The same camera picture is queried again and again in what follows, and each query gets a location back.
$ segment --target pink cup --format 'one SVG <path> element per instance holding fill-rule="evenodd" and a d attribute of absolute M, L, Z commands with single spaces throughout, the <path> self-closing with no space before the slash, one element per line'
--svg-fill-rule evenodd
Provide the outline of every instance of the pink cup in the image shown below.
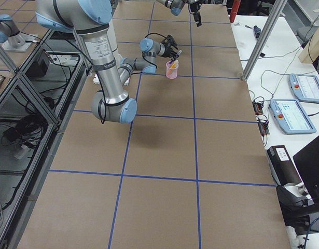
<path fill-rule="evenodd" d="M 166 63 L 166 77 L 168 79 L 175 79 L 178 76 L 179 64 L 177 63 L 175 68 L 170 68 L 173 64 L 173 62 L 172 62 L 172 64 L 170 64 L 170 62 L 171 61 Z"/>

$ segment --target red object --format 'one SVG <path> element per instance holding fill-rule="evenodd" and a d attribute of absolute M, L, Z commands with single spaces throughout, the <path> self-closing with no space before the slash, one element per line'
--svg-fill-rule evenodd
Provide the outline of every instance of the red object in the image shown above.
<path fill-rule="evenodd" d="M 232 10 L 231 10 L 231 14 L 230 14 L 230 22 L 233 23 L 235 20 L 235 17 L 238 13 L 239 7 L 240 7 L 240 2 L 241 0 L 234 0 L 233 6 L 232 6 Z"/>

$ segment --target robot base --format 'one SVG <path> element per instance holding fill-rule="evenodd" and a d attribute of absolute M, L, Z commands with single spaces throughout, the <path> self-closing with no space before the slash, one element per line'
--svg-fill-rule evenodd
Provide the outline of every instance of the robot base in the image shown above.
<path fill-rule="evenodd" d="M 35 39 L 33 36 L 30 36 L 30 35 L 25 35 L 25 34 L 22 34 L 22 37 L 24 40 L 33 40 Z M 25 43 L 24 45 L 18 47 L 18 48 L 15 48 L 13 46 L 11 46 L 9 44 L 9 41 L 5 41 L 3 44 L 2 44 L 2 47 L 3 49 L 6 51 L 6 52 L 20 52 L 20 53 L 24 53 L 28 50 L 28 48 L 30 47 L 32 43 Z"/>

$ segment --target monitor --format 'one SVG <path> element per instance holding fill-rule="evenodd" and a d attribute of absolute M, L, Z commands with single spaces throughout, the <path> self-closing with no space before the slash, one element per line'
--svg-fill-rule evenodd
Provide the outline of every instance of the monitor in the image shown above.
<path fill-rule="evenodd" d="M 293 160 L 314 203 L 319 203 L 319 136 L 297 152 Z"/>

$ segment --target sticker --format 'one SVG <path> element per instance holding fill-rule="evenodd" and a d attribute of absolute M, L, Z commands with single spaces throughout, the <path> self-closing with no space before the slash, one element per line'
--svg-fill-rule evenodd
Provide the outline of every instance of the sticker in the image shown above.
<path fill-rule="evenodd" d="M 289 161 L 289 157 L 284 148 L 276 148 L 277 154 L 281 161 Z"/>
<path fill-rule="evenodd" d="M 86 41 L 85 43 L 90 58 L 93 60 L 99 60 L 112 55 L 108 40 L 106 38 L 95 42 Z"/>

